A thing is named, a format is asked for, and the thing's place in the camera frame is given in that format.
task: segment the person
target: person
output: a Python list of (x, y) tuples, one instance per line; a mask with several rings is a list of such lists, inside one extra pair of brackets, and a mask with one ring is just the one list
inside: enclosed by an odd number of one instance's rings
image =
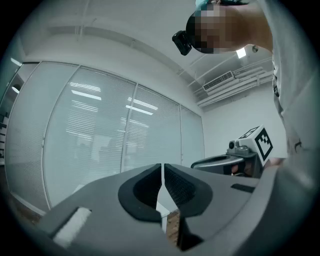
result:
[[(319, 59), (289, 10), (277, 0), (197, 0), (196, 4), (206, 5), (194, 19), (196, 44), (214, 53), (251, 44), (273, 54), (273, 99), (285, 128), (288, 156), (319, 149)], [(283, 161), (271, 158), (265, 168)], [(250, 174), (250, 169), (247, 165), (244, 170)], [(234, 165), (232, 173), (237, 171)]]

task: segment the white wall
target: white wall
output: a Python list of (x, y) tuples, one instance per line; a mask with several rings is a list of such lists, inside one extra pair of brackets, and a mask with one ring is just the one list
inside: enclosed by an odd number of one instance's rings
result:
[(184, 80), (154, 58), (119, 42), (95, 36), (77, 41), (75, 35), (59, 34), (45, 40), (24, 61), (57, 61), (109, 71), (203, 114)]
[(229, 141), (261, 124), (273, 144), (271, 157), (287, 157), (286, 132), (274, 105), (270, 83), (256, 87), (247, 97), (205, 112), (202, 123), (206, 158), (225, 154)]

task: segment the white shirt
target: white shirt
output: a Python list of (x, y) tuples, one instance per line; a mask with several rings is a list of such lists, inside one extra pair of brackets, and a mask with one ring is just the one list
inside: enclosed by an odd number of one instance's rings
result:
[(283, 122), (288, 154), (320, 149), (320, 66), (317, 53), (289, 10), (258, 0), (273, 40), (274, 103)]

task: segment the ceiling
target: ceiling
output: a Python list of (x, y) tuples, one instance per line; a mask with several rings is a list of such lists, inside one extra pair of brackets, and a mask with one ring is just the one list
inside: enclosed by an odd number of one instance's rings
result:
[(41, 42), (40, 37), (44, 40), (56, 34), (114, 40), (162, 62), (199, 99), (207, 96), (202, 85), (227, 71), (267, 58), (264, 68), (272, 69), (271, 54), (263, 48), (253, 53), (252, 45), (245, 48), (246, 56), (241, 59), (235, 52), (203, 54), (195, 49), (182, 56), (172, 36), (185, 29), (194, 10), (195, 0), (47, 0), (29, 19), (32, 29), (21, 32), (21, 42), (28, 54)]

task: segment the air conditioner vent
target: air conditioner vent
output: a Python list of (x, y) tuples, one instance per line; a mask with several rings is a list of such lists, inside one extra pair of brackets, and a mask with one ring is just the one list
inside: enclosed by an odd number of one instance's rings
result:
[(231, 80), (234, 80), (235, 77), (234, 75), (232, 74), (231, 71), (228, 71), (227, 73), (223, 74), (223, 75), (220, 75), (219, 77), (213, 79), (212, 81), (206, 83), (204, 86), (203, 86), (203, 89), (208, 92), (208, 91), (211, 91), (213, 90), (214, 88), (217, 88), (218, 86), (221, 86), (223, 84), (226, 84), (227, 82), (231, 81)]

